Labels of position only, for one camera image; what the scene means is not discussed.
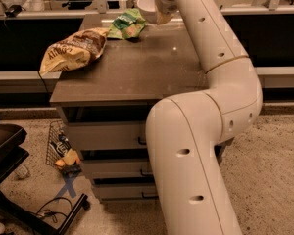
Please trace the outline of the yellow taped gripper finger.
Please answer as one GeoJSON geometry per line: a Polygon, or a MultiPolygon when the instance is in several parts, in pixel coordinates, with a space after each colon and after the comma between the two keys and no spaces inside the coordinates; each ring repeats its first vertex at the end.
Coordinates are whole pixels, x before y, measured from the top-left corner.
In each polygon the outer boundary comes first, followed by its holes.
{"type": "Polygon", "coordinates": [[[156,13],[156,24],[167,24],[173,18],[173,14],[156,13]]]}

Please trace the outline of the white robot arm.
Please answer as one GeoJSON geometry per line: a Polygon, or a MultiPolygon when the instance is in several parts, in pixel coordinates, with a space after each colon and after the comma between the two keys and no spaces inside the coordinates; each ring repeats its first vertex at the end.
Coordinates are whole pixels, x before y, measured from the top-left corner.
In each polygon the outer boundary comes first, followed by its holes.
{"type": "Polygon", "coordinates": [[[242,235],[215,155],[246,130],[263,103],[260,81],[244,47],[213,0],[155,0],[179,11],[206,90],[169,96],[146,120],[146,141],[169,235],[242,235]]]}

